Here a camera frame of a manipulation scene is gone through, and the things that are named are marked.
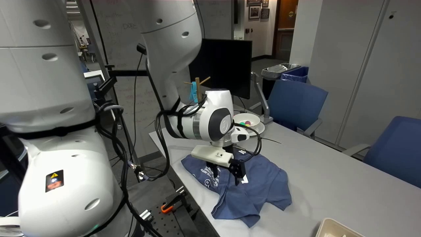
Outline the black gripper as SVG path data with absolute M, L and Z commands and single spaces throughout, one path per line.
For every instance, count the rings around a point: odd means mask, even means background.
M 246 174 L 245 163 L 238 159 L 231 159 L 229 170 L 235 177 L 235 186 L 241 184 L 242 177 Z

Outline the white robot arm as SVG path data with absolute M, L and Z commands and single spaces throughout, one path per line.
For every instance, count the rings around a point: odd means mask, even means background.
M 195 0 L 124 0 L 139 16 L 147 72 L 168 133 L 196 141 L 192 157 L 231 167 L 222 146 L 233 101 L 212 90 L 180 100 L 202 33 Z M 85 237 L 108 225 L 127 196 L 113 175 L 64 0 L 0 0 L 0 124 L 27 154 L 16 223 L 24 237 Z

